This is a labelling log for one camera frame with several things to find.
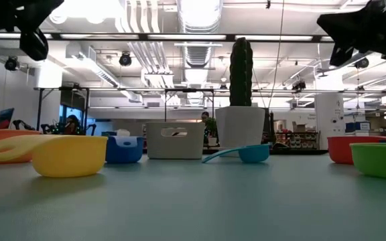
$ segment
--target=computer monitor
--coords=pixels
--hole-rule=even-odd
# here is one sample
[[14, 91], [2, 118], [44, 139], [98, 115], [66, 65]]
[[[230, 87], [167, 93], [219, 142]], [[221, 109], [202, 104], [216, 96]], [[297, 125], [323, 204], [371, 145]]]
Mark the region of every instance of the computer monitor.
[[11, 118], [13, 117], [14, 108], [8, 108], [0, 111], [0, 129], [8, 129], [10, 127]]

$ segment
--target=table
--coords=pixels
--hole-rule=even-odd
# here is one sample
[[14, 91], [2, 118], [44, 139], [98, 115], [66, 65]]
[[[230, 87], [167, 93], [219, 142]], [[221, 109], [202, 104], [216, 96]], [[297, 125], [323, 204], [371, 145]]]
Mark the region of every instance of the table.
[[147, 160], [40, 177], [0, 165], [0, 240], [386, 240], [386, 179], [327, 155]]

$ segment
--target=potted cactus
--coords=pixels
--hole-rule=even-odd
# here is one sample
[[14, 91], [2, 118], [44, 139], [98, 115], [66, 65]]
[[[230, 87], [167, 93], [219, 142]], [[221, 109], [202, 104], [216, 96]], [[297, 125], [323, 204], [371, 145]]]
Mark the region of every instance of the potted cactus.
[[231, 54], [231, 105], [216, 110], [218, 137], [223, 149], [259, 145], [265, 111], [251, 106], [253, 50], [245, 38], [233, 44]]

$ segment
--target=white bin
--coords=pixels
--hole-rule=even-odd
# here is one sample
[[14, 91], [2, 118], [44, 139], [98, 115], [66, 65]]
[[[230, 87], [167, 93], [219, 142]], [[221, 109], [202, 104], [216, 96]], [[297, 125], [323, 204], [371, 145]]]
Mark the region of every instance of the white bin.
[[150, 159], [201, 159], [204, 123], [147, 123]]

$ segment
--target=white pillar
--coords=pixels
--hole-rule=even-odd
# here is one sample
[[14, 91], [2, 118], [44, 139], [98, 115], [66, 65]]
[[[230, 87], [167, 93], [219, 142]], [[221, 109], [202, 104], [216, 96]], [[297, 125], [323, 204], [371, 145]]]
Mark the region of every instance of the white pillar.
[[[318, 90], [343, 90], [342, 75], [331, 73], [316, 79]], [[344, 102], [341, 93], [315, 95], [316, 128], [320, 133], [320, 149], [327, 150], [327, 137], [339, 137], [345, 133]]]
[[[38, 88], [61, 87], [64, 69], [51, 60], [65, 58], [66, 45], [66, 42], [49, 42], [48, 59], [42, 63], [40, 68], [36, 69]], [[43, 93], [46, 98], [42, 101], [41, 124], [51, 124], [53, 120], [59, 121], [60, 91], [54, 90], [48, 93], [49, 90]]]

